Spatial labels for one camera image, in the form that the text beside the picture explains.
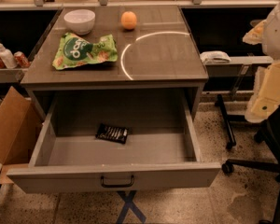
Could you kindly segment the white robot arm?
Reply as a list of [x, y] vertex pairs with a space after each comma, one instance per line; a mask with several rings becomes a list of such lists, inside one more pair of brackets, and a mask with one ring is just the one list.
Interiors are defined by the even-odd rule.
[[267, 68], [259, 67], [254, 81], [245, 119], [259, 123], [268, 118], [280, 105], [280, 2], [243, 37], [247, 44], [261, 44], [262, 52], [273, 59]]

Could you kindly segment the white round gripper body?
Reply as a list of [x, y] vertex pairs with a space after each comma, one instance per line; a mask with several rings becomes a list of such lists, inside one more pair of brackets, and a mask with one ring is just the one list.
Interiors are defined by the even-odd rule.
[[259, 67], [255, 74], [253, 95], [245, 112], [245, 119], [260, 123], [280, 105], [280, 61], [267, 68]]

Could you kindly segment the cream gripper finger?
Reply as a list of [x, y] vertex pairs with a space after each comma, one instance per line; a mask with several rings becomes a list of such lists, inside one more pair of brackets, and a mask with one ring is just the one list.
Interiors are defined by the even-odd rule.
[[263, 20], [256, 24], [249, 32], [244, 35], [243, 41], [250, 45], [261, 44], [265, 22], [266, 20]]

